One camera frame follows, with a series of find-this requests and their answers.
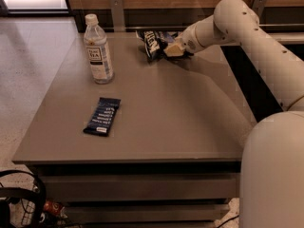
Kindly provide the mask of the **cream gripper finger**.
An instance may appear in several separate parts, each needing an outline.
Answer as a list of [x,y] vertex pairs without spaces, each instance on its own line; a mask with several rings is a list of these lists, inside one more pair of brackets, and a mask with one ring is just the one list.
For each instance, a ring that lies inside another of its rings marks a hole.
[[164,50],[164,53],[167,57],[181,57],[185,49],[183,47],[179,47],[177,45],[169,46]]
[[186,45],[185,43],[183,42],[182,38],[181,37],[176,37],[174,39],[174,43],[173,43],[174,46],[178,47],[180,50],[186,50]]

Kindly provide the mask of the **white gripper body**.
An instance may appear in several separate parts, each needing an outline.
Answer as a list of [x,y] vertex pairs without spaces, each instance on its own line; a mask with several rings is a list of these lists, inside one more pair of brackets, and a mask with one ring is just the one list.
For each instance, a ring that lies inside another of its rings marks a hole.
[[204,50],[196,36],[196,26],[191,25],[180,34],[181,44],[187,52],[197,53]]

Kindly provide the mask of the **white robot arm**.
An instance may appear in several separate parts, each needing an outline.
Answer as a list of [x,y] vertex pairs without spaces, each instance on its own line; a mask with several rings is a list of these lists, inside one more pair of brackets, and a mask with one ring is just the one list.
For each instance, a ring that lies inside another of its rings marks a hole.
[[211,16],[177,36],[168,57],[236,43],[240,56],[225,53],[246,100],[271,111],[246,140],[240,171],[239,228],[303,228],[304,62],[259,26],[243,0],[220,0]]

